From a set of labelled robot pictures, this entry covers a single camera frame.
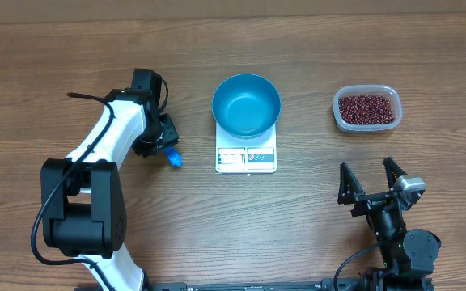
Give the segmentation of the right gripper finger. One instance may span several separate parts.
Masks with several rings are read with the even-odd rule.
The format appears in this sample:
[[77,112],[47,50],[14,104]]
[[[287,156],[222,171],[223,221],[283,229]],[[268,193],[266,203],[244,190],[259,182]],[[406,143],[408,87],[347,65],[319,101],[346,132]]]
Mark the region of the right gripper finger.
[[403,175],[407,175],[393,160],[392,157],[387,157],[383,160],[383,165],[387,177],[388,187],[393,188],[397,179]]
[[346,162],[340,165],[338,202],[356,202],[365,192]]

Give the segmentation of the blue plastic measuring scoop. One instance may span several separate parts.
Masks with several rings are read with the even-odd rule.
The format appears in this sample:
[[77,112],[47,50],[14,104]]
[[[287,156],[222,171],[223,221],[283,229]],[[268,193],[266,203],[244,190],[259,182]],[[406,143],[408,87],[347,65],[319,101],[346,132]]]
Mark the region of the blue plastic measuring scoop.
[[183,159],[173,146],[166,147],[163,152],[173,167],[183,166]]

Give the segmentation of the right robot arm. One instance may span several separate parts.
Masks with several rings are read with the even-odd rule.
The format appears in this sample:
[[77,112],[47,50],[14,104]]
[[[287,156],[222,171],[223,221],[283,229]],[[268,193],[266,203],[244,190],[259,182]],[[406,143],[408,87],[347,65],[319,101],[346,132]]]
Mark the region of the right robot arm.
[[[340,165],[337,203],[352,205],[351,215],[364,217],[375,235],[376,244],[346,259],[336,270],[335,290],[432,290],[429,275],[442,246],[434,233],[408,230],[403,213],[415,205],[426,190],[419,176],[408,175],[391,157],[383,160],[388,190],[367,194],[348,164]],[[378,249],[383,267],[369,268],[358,279],[341,280],[341,271],[353,260]]]

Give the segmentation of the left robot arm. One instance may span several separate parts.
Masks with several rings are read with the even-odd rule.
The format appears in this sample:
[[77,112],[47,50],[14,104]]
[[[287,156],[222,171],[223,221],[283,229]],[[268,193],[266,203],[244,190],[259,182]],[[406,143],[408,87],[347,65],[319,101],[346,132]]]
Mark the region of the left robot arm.
[[41,207],[32,225],[32,254],[45,265],[83,264],[101,290],[150,290],[146,272],[125,246],[127,214],[119,170],[132,150],[164,153],[183,164],[178,133],[164,111],[168,89],[113,89],[97,102],[102,116],[83,143],[40,171]]

